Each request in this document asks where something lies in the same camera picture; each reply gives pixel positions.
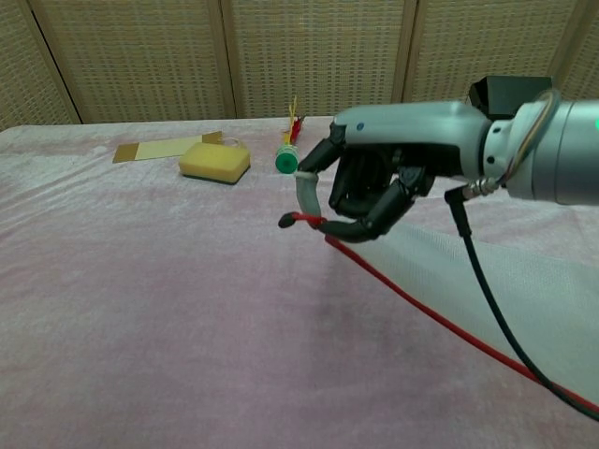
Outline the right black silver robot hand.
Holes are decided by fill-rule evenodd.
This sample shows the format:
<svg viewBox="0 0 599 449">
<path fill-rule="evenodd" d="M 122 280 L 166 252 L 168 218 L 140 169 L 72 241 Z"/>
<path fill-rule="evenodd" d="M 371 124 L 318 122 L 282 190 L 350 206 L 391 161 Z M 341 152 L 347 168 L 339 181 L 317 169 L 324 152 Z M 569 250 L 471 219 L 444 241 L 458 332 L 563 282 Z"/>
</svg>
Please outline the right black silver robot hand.
<svg viewBox="0 0 599 449">
<path fill-rule="evenodd" d="M 299 162 L 300 210 L 290 213 L 335 239 L 385 235 L 438 177 L 478 180 L 490 120 L 460 101 L 359 106 Z"/>
</svg>

